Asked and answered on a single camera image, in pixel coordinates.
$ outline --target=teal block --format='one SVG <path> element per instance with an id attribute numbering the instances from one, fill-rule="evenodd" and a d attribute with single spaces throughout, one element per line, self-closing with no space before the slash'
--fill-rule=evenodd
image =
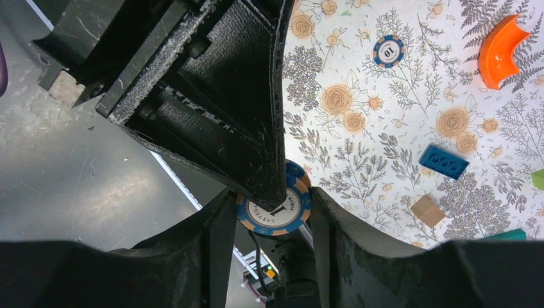
<path id="1" fill-rule="evenodd" d="M 516 229 L 504 233 L 495 234 L 493 236 L 486 237 L 485 239 L 505 239 L 515 241 L 526 241 L 527 234 L 522 229 Z"/>
<path id="2" fill-rule="evenodd" d="M 532 174 L 532 184 L 544 191 L 544 169 Z"/>

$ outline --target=curved orange object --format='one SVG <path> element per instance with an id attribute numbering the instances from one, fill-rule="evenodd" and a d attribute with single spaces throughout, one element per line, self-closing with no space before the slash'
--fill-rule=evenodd
<path id="1" fill-rule="evenodd" d="M 500 21 L 480 50 L 480 73 L 489 89 L 498 90 L 499 82 L 520 72 L 514 63 L 514 50 L 531 34 L 518 27 L 517 18 L 518 15 L 510 15 Z"/>

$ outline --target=poker chip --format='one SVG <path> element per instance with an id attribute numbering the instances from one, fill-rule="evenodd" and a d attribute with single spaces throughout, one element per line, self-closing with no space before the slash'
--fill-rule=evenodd
<path id="1" fill-rule="evenodd" d="M 385 68 L 391 68 L 398 64 L 404 57 L 405 46 L 396 35 L 386 35 L 374 45 L 372 57 L 374 62 Z"/>
<path id="2" fill-rule="evenodd" d="M 236 213 L 246 228 L 262 235 L 284 235 L 298 229 L 310 216 L 312 201 L 301 179 L 286 174 L 287 196 L 271 212 L 266 212 L 242 195 L 236 198 Z"/>
<path id="3" fill-rule="evenodd" d="M 299 164 L 292 162 L 289 159 L 286 159 L 285 172 L 289 173 L 290 175 L 294 175 L 300 180 L 302 180 L 302 182 L 304 183 L 304 185 L 306 185 L 306 187 L 308 188 L 312 187 L 312 183 L 310 182 L 310 176 L 308 175 L 308 173 L 306 173 L 306 170 L 304 170 L 304 168 L 302 168 Z"/>

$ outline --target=wooden cube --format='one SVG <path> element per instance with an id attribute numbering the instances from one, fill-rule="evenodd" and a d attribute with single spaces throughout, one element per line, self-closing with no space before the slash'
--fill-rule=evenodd
<path id="1" fill-rule="evenodd" d="M 446 214 L 442 212 L 429 197 L 423 196 L 411 208 L 412 212 L 427 226 L 434 228 Z"/>

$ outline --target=floral tablecloth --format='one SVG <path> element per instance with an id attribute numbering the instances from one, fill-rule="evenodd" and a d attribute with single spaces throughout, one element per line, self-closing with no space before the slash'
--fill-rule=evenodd
<path id="1" fill-rule="evenodd" d="M 284 55 L 286 157 L 353 215 L 432 248 L 522 228 L 544 237 L 544 2 L 298 0 Z M 532 35 L 520 74 L 488 90 L 479 48 L 504 17 Z M 396 35 L 398 65 L 373 59 Z M 422 167 L 429 144 L 470 162 L 455 181 Z M 429 228 L 410 207 L 428 195 L 446 214 Z"/>

